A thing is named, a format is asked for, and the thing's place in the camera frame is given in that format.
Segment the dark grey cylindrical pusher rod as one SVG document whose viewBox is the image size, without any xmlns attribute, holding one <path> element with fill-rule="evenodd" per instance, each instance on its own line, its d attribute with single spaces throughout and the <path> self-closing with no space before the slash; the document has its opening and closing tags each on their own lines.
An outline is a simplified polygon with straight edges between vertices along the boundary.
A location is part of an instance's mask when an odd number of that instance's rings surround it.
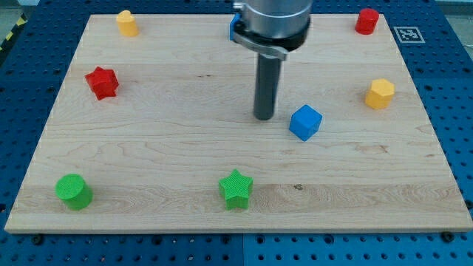
<svg viewBox="0 0 473 266">
<path fill-rule="evenodd" d="M 253 105 L 253 115 L 258 120 L 273 117 L 281 64 L 278 58 L 258 54 Z"/>
</svg>

